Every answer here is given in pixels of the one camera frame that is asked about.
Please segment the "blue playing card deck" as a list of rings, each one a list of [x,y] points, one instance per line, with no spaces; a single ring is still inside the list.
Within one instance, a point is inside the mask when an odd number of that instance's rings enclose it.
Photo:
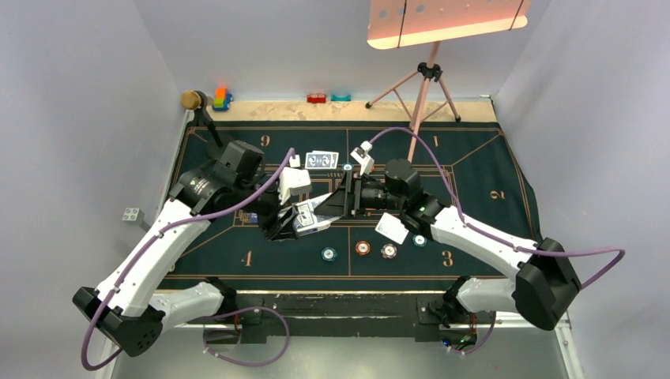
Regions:
[[[330,225],[338,220],[336,216],[323,216],[314,213],[312,204],[294,205],[295,218],[292,221],[293,229],[297,237],[311,235],[328,229]]]

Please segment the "green poker chip stack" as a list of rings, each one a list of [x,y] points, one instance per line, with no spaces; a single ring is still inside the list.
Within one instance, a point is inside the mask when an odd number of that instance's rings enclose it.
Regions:
[[[321,257],[324,261],[333,262],[337,259],[337,251],[333,247],[326,247],[321,252]]]

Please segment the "orange poker chip stack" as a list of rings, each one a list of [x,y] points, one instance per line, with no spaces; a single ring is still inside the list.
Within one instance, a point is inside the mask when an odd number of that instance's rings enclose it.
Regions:
[[[368,255],[371,251],[371,244],[367,241],[359,241],[355,245],[355,252],[360,256]]]

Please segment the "pink white poker chip stack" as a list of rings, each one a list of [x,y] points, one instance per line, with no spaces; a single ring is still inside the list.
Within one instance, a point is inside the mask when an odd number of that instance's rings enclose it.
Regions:
[[[384,259],[393,259],[397,256],[397,247],[393,244],[386,244],[381,248],[380,252]]]

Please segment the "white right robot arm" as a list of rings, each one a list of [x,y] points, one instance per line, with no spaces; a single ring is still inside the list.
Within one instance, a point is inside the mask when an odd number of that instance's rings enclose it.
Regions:
[[[393,223],[401,233],[453,247],[502,273],[496,280],[459,277],[435,311],[444,325],[493,311],[518,313],[545,331],[558,324],[582,289],[558,242],[546,238],[536,243],[460,215],[454,202],[445,202],[424,189],[420,174],[406,159],[389,161],[384,175],[379,181],[367,174],[347,174],[315,213],[344,217],[361,209],[396,211]]]

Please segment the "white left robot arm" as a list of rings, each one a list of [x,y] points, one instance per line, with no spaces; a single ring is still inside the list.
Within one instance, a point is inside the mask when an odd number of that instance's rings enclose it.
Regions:
[[[179,177],[154,224],[124,262],[97,286],[77,290],[73,304],[89,322],[80,353],[86,370],[97,370],[88,360],[94,332],[114,343],[118,353],[135,357],[177,326],[197,319],[224,323],[242,313],[236,290],[215,276],[168,295],[157,289],[214,221],[247,210],[269,227],[292,191],[307,187],[309,175],[300,168],[294,148],[271,176],[264,170],[264,153],[255,146],[237,140],[217,144],[212,156]]]

